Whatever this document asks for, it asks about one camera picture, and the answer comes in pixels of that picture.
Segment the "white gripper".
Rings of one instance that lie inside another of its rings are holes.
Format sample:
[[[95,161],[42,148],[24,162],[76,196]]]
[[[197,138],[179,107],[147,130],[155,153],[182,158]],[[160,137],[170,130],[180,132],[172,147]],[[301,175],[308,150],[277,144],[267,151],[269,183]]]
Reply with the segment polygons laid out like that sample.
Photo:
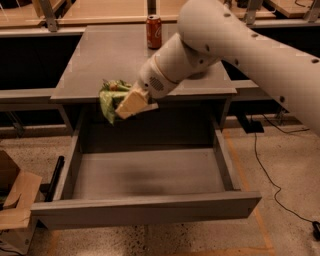
[[[167,57],[154,54],[142,65],[137,83],[142,89],[131,89],[115,110],[122,119],[158,109],[158,103],[148,104],[149,96],[164,98],[179,85],[179,77]]]

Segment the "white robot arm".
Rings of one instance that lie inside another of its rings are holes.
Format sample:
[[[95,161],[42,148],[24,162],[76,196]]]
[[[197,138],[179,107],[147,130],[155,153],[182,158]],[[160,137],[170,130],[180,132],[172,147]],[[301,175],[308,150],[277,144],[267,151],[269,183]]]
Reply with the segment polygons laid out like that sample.
[[[320,60],[262,36],[218,0],[189,0],[177,32],[142,66],[116,109],[126,119],[183,80],[223,60],[246,75],[314,133],[320,134]]]

